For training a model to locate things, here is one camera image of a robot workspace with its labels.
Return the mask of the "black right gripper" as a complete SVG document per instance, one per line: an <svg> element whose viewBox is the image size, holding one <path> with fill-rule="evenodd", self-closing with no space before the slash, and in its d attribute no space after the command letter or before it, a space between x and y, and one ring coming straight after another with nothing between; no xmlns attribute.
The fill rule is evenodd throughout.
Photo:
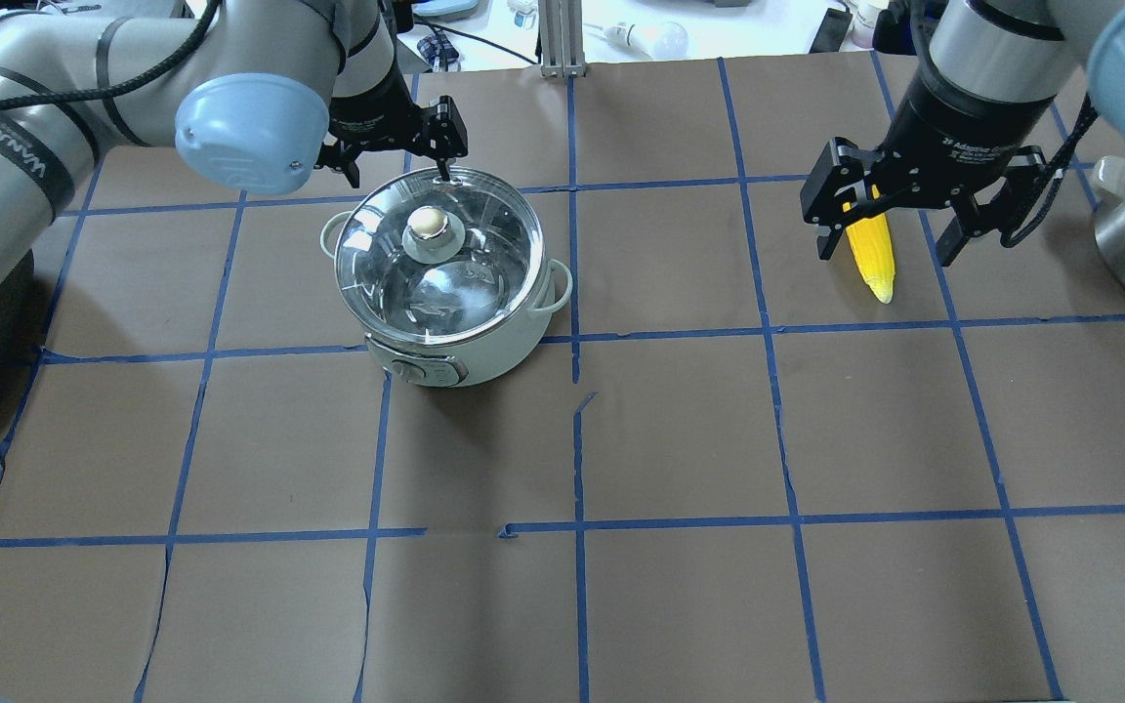
<svg viewBox="0 0 1125 703"><path fill-rule="evenodd" d="M817 255L831 259L853 202L861 211L951 206L955 217L935 241L943 267L992 231L1004 247L1018 246L1051 208L1051 165L1025 143L1046 108L1044 100L981 100L968 112L938 94L904 94L867 175L856 144L829 139L800 191L801 219L820 227ZM989 186L1000 190L978 204L975 195Z"/></svg>

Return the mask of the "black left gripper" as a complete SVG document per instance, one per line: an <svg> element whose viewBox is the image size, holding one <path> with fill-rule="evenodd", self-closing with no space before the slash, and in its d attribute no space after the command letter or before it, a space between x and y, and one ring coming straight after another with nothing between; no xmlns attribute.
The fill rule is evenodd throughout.
<svg viewBox="0 0 1125 703"><path fill-rule="evenodd" d="M452 182L451 166L469 154L468 129L454 98L440 94L423 108L412 101L402 74L382 76L358 94L335 94L328 103L327 133L316 169L343 175L351 188L361 183L357 157L366 151L407 148L421 134L421 155L433 161L442 182Z"/></svg>

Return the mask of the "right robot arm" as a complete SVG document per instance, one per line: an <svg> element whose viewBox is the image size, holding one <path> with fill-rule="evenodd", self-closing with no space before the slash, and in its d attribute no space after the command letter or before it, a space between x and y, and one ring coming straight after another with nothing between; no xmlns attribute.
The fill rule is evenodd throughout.
<svg viewBox="0 0 1125 703"><path fill-rule="evenodd" d="M918 71L885 138L830 139L801 188L822 260L892 209L954 213L942 265L992 231L1017 246L1095 120L1125 139L1125 1L943 1L933 26L926 9L909 4Z"/></svg>

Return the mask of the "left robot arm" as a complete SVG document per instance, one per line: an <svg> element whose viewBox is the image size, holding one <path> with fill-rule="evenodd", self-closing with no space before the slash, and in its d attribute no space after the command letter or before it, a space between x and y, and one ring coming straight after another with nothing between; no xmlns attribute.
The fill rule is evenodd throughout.
<svg viewBox="0 0 1125 703"><path fill-rule="evenodd" d="M313 169L469 152L451 98L412 100L376 1L212 1L199 19L0 12L0 283L111 148L289 193Z"/></svg>

